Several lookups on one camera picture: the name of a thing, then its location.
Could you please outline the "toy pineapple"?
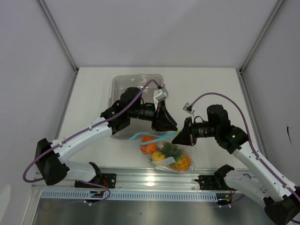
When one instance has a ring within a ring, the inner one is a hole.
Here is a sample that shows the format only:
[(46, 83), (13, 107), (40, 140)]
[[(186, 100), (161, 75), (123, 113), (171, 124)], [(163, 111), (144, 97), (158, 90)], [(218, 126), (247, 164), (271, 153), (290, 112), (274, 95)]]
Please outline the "toy pineapple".
[(185, 172), (190, 169), (192, 160), (188, 153), (180, 148), (178, 145), (161, 142), (158, 145), (158, 149), (165, 155), (166, 158), (173, 157), (175, 162), (170, 164), (170, 168), (176, 172)]

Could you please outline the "clear zip top bag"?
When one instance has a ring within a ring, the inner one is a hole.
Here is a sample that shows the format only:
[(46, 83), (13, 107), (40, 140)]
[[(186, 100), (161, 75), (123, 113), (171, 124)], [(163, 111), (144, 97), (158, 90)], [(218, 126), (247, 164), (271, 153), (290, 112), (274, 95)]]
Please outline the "clear zip top bag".
[(195, 167), (188, 152), (169, 142), (177, 134), (179, 134), (179, 131), (165, 135), (138, 132), (131, 136), (129, 140), (138, 146), (155, 169), (173, 173), (192, 172)]

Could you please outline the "orange toy pumpkin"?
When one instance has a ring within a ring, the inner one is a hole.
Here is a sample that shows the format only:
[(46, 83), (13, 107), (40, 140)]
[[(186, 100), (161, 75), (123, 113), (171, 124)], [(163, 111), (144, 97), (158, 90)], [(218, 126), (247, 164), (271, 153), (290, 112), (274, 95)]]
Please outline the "orange toy pumpkin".
[[(141, 142), (144, 143), (144, 142), (154, 141), (154, 140), (155, 138), (153, 136), (146, 136), (142, 139)], [(156, 142), (152, 142), (140, 146), (140, 150), (142, 151), (143, 154), (153, 154), (156, 151), (156, 149), (157, 149)]]

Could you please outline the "yellow toy lemon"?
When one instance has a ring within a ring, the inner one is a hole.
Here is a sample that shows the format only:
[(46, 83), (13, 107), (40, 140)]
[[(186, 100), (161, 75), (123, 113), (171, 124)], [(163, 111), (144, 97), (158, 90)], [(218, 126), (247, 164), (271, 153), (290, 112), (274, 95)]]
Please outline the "yellow toy lemon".
[(151, 155), (152, 162), (159, 162), (165, 159), (165, 155), (161, 153), (160, 151), (155, 151)]

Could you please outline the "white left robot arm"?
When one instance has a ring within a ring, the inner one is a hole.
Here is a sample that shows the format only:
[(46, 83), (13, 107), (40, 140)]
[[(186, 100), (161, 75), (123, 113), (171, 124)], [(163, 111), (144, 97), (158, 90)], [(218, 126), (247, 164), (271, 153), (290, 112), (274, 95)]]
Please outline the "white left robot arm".
[(145, 103), (142, 90), (129, 87), (121, 94), (119, 100), (81, 131), (52, 142), (45, 138), (40, 140), (37, 143), (35, 164), (46, 185), (52, 186), (68, 179), (75, 180), (78, 188), (98, 187), (103, 176), (98, 166), (93, 162), (73, 162), (70, 158), (94, 141), (128, 127), (131, 119), (150, 121), (154, 131), (177, 131), (177, 123), (165, 106), (167, 98), (167, 90), (160, 87), (153, 93), (154, 102)]

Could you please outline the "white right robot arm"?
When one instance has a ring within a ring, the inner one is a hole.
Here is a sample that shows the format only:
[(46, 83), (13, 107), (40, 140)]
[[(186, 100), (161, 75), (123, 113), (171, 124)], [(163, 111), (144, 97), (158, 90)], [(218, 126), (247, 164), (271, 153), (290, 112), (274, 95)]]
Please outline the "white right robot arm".
[(242, 162), (256, 178), (246, 178), (224, 165), (225, 172), (214, 177), (215, 186), (240, 191), (261, 205), (269, 219), (277, 225), (292, 221), (300, 212), (299, 186), (286, 178), (253, 146), (247, 133), (231, 125), (222, 105), (210, 105), (207, 116), (208, 120), (203, 122), (187, 117), (183, 129), (172, 143), (194, 146), (198, 138), (213, 137), (222, 149)]

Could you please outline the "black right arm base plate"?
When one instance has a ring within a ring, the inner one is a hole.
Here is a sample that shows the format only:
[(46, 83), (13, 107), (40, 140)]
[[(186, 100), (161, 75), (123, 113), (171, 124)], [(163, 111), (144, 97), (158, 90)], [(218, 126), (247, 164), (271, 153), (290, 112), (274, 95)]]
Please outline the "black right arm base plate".
[(216, 190), (216, 191), (230, 191), (230, 188), (226, 185), (224, 178), (220, 178), (215, 175), (199, 175), (195, 182), (199, 184), (201, 190)]

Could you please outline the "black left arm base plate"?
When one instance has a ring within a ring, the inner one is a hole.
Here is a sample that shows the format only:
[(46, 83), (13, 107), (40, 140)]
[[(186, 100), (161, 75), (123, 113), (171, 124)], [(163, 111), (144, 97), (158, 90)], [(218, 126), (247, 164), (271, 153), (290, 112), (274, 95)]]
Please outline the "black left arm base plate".
[[(102, 176), (96, 176), (89, 183), (104, 186), (106, 188), (115, 188), (117, 181), (117, 174), (115, 173), (103, 173)], [(75, 181), (75, 188), (96, 188), (91, 184), (86, 184), (81, 181)]]

